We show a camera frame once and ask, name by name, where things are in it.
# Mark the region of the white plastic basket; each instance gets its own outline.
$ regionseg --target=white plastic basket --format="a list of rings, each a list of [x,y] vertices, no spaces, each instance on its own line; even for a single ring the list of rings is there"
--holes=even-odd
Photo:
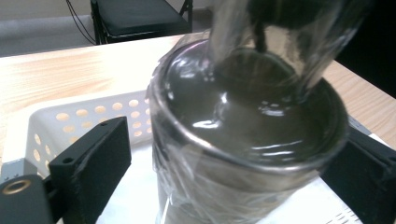
[[[133,150],[130,169],[97,223],[155,223],[156,175],[151,169],[151,120],[145,91],[95,94],[23,109],[8,125],[0,182],[19,175],[49,175],[48,163],[96,124],[128,118]],[[361,223],[321,180],[298,190],[260,224]]]
[[[151,138],[145,91],[87,95],[32,105],[8,125],[1,182],[19,175],[49,175],[49,162],[96,124],[128,118],[131,143]]]

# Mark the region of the glass jar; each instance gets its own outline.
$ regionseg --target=glass jar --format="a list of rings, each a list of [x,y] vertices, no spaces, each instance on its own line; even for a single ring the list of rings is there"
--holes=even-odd
[[[161,223],[256,223],[318,177],[348,133],[322,72],[368,6],[216,1],[210,35],[182,38],[148,88]]]

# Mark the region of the wooden table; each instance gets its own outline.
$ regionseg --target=wooden table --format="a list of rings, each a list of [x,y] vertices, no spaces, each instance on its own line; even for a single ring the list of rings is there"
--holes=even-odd
[[[7,123],[38,102],[149,83],[158,59],[180,36],[0,58],[0,159]],[[396,100],[339,63],[325,72],[347,111],[396,148]]]

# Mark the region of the cable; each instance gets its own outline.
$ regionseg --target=cable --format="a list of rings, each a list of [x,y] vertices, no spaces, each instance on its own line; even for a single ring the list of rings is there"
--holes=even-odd
[[[77,26],[77,28],[79,29],[79,32],[85,37],[85,39],[87,39],[92,45],[95,45],[95,39],[90,35],[90,33],[87,31],[87,29],[85,28],[84,24],[82,23],[82,21],[79,19],[76,11],[73,9],[72,3],[70,2],[70,0],[66,0],[67,6],[69,7],[69,11],[70,14],[72,15],[73,21],[75,23],[75,25]],[[76,18],[79,21],[80,26],[83,27],[84,31],[86,34],[84,34],[84,32],[81,30],[81,28],[78,25],[78,22],[76,21]]]

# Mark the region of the glass beaker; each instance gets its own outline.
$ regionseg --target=glass beaker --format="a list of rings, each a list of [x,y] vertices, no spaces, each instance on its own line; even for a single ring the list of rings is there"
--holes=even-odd
[[[219,0],[149,85],[161,223],[256,223],[305,186],[347,139],[322,71],[366,0]]]

